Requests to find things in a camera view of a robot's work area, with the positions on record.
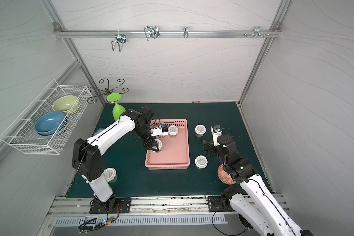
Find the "pink plastic basket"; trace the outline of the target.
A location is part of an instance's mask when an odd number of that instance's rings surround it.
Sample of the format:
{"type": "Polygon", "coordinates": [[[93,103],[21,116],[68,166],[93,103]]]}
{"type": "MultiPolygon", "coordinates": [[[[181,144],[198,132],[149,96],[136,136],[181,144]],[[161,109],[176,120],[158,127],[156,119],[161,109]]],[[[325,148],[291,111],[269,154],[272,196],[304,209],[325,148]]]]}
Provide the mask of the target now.
{"type": "Polygon", "coordinates": [[[145,166],[150,170],[186,169],[190,165],[188,126],[186,119],[152,120],[151,128],[159,124],[167,127],[174,125],[179,129],[175,138],[166,135],[161,138],[162,148],[159,152],[147,151],[145,166]]]}

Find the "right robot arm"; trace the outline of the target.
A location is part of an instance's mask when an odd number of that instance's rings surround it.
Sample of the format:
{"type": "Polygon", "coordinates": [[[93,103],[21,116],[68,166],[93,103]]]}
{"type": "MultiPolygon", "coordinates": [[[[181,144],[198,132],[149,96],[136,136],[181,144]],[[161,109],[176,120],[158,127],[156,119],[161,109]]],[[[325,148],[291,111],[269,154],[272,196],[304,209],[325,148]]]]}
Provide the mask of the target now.
{"type": "Polygon", "coordinates": [[[245,227],[254,229],[261,236],[312,235],[286,213],[252,163],[240,156],[236,142],[230,135],[214,133],[212,142],[203,142],[203,149],[209,156],[220,159],[223,170],[255,202],[256,206],[251,205],[235,187],[228,187],[222,192],[223,208],[237,212],[245,227]]]}

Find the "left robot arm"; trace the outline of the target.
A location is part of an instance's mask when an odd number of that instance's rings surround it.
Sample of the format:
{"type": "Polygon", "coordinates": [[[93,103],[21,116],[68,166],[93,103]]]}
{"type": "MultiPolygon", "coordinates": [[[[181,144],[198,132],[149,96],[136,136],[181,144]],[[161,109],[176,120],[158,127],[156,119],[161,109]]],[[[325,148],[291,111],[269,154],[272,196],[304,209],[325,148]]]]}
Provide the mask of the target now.
{"type": "Polygon", "coordinates": [[[145,150],[159,151],[157,141],[148,123],[153,117],[152,109],[143,107],[140,112],[126,110],[120,118],[100,133],[86,139],[78,139],[73,146],[72,167],[90,185],[94,197],[101,203],[115,200],[112,188],[105,176],[103,155],[120,138],[135,131],[143,141],[145,150]]]}

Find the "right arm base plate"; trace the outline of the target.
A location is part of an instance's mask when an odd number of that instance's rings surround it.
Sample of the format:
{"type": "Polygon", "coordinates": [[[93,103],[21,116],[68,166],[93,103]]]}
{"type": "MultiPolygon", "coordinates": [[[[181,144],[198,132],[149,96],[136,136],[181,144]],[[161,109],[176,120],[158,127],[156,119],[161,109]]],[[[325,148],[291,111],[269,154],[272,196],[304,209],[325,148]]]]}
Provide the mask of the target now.
{"type": "Polygon", "coordinates": [[[232,212],[234,211],[223,196],[206,195],[205,200],[208,204],[209,212],[232,212]]]}

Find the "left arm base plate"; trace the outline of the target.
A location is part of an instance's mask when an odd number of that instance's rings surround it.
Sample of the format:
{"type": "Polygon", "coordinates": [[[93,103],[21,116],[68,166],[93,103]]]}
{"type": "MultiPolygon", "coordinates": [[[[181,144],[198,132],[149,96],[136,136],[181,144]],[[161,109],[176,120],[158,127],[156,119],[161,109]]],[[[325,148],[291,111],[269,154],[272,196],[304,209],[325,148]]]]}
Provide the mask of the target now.
{"type": "Polygon", "coordinates": [[[131,198],[110,198],[107,202],[101,202],[98,198],[90,203],[90,214],[104,214],[104,213],[129,213],[131,206],[131,198]]]}

